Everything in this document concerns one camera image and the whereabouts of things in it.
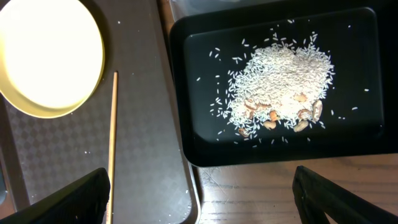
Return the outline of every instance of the chopstick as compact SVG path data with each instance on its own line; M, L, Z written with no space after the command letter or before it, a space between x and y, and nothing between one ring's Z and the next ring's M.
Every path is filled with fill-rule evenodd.
M111 128L109 130L108 176L111 183L109 201L106 207L106 224L112 224L113 217L113 183L114 183L114 148L116 139L116 112L118 105L118 72L113 73L113 92L111 108Z

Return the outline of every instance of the pile of rice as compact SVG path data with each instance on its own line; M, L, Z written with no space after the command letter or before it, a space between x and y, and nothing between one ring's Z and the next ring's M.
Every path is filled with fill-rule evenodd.
M283 41L256 49L243 73L228 72L232 76L228 91L234 96L228 103L229 122L236 129L244 128L248 135L255 134L263 122L271 120L271 111L276 111L279 124L285 120L285 127L293 128L300 120L300 110L313 111L314 102L325 99L326 90L333 84L334 65L330 56L314 46L312 40L316 38L317 34L313 33L308 47L296 50L293 43ZM295 99L300 95L305 96L305 101ZM248 115L248 104L256 108L267 106Z

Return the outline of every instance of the yellow bowl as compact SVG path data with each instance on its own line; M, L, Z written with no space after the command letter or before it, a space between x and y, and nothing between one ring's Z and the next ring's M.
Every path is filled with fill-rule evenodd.
M0 11L0 92L38 118L71 113L104 67L100 30L78 0L11 0Z

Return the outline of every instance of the countertop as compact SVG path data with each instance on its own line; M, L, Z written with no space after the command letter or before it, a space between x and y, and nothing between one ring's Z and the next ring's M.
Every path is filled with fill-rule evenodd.
M170 4L158 6L167 40ZM301 223L292 191L300 165L398 215L398 154L388 154L199 168L200 223Z

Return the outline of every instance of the nut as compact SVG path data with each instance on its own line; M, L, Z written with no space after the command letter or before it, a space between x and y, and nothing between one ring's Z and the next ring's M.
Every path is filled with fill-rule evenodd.
M314 121L319 121L319 118L321 117L322 114L322 101L317 100L313 105L312 105L312 118Z
M306 119L311 119L312 113L311 113L311 111L304 109L304 110L300 110L297 113L297 116L300 119L306 120Z
M298 102L306 102L308 99L307 96L304 95L304 93L296 94L293 97L294 100L297 100Z
M274 121L266 121L264 122L264 127L266 127L266 129L270 130L270 129L274 129L276 127L276 123Z
M294 126L293 131L299 132L303 131L308 126L308 121L300 121L296 126Z
M253 119L254 116L254 111L253 110L246 110L244 112L245 117L249 118L249 119Z
M257 106L257 111L263 111L271 107L271 105L265 105L262 103L259 103L256 106Z
M249 133L246 131L244 128L239 128L238 129L239 134L241 134L243 137L249 137Z
M257 105L253 100L245 100L244 105L250 110L257 110Z
M269 112L269 117L271 118L271 121L279 120L278 114L274 110Z

